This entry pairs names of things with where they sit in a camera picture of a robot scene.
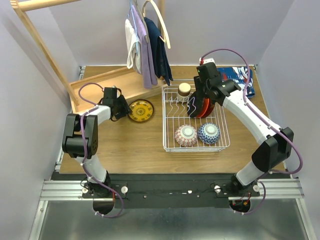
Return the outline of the orange plate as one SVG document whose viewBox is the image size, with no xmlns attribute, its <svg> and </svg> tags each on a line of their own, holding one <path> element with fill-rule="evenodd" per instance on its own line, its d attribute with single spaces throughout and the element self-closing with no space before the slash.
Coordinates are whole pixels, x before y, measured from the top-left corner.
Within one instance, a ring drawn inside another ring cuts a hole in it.
<svg viewBox="0 0 320 240">
<path fill-rule="evenodd" d="M 205 98 L 200 113 L 197 118 L 206 118 L 212 112 L 212 104 L 209 98 Z"/>
</svg>

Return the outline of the white brown metal cup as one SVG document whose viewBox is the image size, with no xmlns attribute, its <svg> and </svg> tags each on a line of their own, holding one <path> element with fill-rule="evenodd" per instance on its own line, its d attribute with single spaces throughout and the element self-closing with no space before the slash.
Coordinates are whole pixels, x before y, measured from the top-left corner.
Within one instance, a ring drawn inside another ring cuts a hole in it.
<svg viewBox="0 0 320 240">
<path fill-rule="evenodd" d="M 191 93 L 191 85 L 183 82 L 178 86 L 177 90 L 177 101 L 178 102 L 187 102 Z"/>
</svg>

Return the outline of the yellow patterned small plate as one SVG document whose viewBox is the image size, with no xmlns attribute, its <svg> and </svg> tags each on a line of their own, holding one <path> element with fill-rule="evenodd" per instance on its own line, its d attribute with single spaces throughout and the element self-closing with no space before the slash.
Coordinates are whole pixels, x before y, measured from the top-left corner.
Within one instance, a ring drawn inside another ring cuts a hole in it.
<svg viewBox="0 0 320 240">
<path fill-rule="evenodd" d="M 144 123 L 149 121 L 155 113 L 153 104 L 146 99 L 138 99 L 133 101 L 129 108 L 131 113 L 128 114 L 130 120 L 136 123 Z"/>
</svg>

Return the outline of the blue patterned bowl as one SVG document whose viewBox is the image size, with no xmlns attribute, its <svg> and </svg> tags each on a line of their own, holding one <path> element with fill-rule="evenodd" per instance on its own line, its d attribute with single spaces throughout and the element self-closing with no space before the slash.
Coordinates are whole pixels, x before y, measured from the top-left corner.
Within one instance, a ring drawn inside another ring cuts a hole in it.
<svg viewBox="0 0 320 240">
<path fill-rule="evenodd" d="M 221 132 L 216 124 L 207 122 L 200 126 L 197 130 L 197 135 L 201 142 L 207 145 L 212 145 L 218 142 Z"/>
</svg>

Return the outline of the red white patterned bowl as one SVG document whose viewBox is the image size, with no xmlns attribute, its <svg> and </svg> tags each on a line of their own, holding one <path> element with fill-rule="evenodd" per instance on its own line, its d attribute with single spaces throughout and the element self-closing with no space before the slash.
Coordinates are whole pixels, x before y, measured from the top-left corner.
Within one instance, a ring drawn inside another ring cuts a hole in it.
<svg viewBox="0 0 320 240">
<path fill-rule="evenodd" d="M 198 133 L 193 126 L 184 124 L 176 129 L 174 139 L 182 147 L 192 147 L 198 141 Z"/>
</svg>

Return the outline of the white wire dish rack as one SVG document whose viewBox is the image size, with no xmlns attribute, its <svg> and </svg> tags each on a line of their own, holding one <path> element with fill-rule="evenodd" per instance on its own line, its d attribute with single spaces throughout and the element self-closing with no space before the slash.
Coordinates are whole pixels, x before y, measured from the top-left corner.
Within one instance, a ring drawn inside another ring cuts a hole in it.
<svg viewBox="0 0 320 240">
<path fill-rule="evenodd" d="M 193 146 L 179 145 L 175 140 L 175 131 L 182 125 L 191 125 L 198 130 L 205 123 L 213 123 L 220 130 L 217 142 L 205 144 L 198 140 Z M 162 143 L 166 152 L 219 152 L 230 146 L 229 131 L 222 106 L 216 104 L 213 111 L 205 118 L 190 118 L 188 104 L 178 101 L 178 85 L 162 87 Z"/>
</svg>

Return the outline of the red floral plate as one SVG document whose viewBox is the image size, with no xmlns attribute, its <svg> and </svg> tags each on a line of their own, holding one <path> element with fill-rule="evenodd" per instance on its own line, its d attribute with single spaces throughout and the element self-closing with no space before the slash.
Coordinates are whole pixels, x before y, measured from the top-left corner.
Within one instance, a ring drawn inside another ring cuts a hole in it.
<svg viewBox="0 0 320 240">
<path fill-rule="evenodd" d="M 212 113 L 212 111 L 214 110 L 214 108 L 215 108 L 215 103 L 210 103 L 209 105 L 208 105 L 208 108 L 207 108 L 207 111 L 206 111 L 206 117 L 208 117 L 211 113 Z"/>
</svg>

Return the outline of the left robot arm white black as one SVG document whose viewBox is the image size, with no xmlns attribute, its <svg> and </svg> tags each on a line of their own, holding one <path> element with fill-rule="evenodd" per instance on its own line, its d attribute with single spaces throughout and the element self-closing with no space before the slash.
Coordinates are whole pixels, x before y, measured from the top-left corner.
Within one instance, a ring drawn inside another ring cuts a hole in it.
<svg viewBox="0 0 320 240">
<path fill-rule="evenodd" d="M 107 197 L 111 190 L 108 171 L 97 155 L 99 125 L 116 122 L 132 113 L 120 88 L 105 87 L 103 97 L 93 108 L 83 113 L 69 113 L 65 119 L 62 151 L 75 159 L 85 171 L 88 187 L 99 197 Z"/>
</svg>

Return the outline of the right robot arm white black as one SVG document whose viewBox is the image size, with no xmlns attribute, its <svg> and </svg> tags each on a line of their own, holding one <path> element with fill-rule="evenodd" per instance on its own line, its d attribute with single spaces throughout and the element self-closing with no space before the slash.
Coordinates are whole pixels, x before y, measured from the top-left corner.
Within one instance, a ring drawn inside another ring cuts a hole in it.
<svg viewBox="0 0 320 240">
<path fill-rule="evenodd" d="M 232 79 L 223 80 L 215 63 L 208 62 L 197 66 L 194 77 L 196 101 L 208 98 L 212 103 L 233 113 L 251 132 L 259 147 L 252 154 L 251 161 L 227 184 L 227 190 L 234 196 L 241 196 L 260 176 L 271 171 L 286 160 L 292 150 L 290 142 L 294 133 L 282 128 L 265 116 L 243 93 L 242 88 Z"/>
</svg>

